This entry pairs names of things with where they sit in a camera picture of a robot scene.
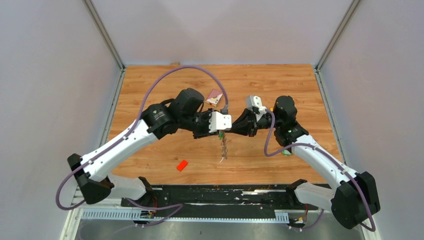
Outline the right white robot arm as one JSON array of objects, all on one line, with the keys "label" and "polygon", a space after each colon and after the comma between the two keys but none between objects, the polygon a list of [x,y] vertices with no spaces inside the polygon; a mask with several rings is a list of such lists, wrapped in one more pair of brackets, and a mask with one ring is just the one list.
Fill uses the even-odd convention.
[{"label": "right white robot arm", "polygon": [[285,188],[286,204],[292,209],[312,205],[330,211],[346,229],[361,225],[370,232],[377,227],[373,215],[381,209],[375,178],[346,166],[322,148],[297,121],[298,110],[291,96],[280,96],[273,109],[262,105],[260,97],[246,98],[247,107],[228,132],[254,137],[269,130],[264,145],[266,157],[284,151],[298,156],[319,173],[329,185],[318,186],[299,179]]}]

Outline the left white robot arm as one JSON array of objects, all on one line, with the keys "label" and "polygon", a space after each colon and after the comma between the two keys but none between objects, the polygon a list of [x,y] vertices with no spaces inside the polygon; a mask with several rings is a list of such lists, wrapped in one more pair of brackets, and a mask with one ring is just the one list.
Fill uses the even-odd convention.
[{"label": "left white robot arm", "polygon": [[106,198],[129,198],[140,206],[149,206],[153,193],[143,177],[128,178],[112,175],[111,171],[140,149],[155,143],[177,130],[193,133],[195,139],[215,135],[211,125],[217,112],[209,108],[199,111],[203,95],[195,89],[182,90],[176,98],[151,104],[123,132],[91,153],[68,157],[74,177],[88,205]]}]

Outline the green tag key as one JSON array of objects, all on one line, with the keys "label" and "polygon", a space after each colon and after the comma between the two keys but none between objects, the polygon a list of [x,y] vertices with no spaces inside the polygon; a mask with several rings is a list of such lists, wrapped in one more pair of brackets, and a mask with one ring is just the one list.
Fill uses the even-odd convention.
[{"label": "green tag key", "polygon": [[223,131],[221,131],[218,135],[219,139],[222,140],[225,136],[225,133]]}]

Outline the metal key organizer red handle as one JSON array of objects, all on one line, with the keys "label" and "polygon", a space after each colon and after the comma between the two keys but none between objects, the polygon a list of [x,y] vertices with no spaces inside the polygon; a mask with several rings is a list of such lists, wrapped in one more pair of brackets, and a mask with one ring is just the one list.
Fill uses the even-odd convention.
[{"label": "metal key organizer red handle", "polygon": [[227,139],[227,135],[226,132],[224,130],[220,130],[220,132],[224,132],[224,138],[222,140],[220,140],[220,149],[221,149],[221,160],[220,163],[223,162],[224,160],[226,160],[228,158],[228,139]]}]

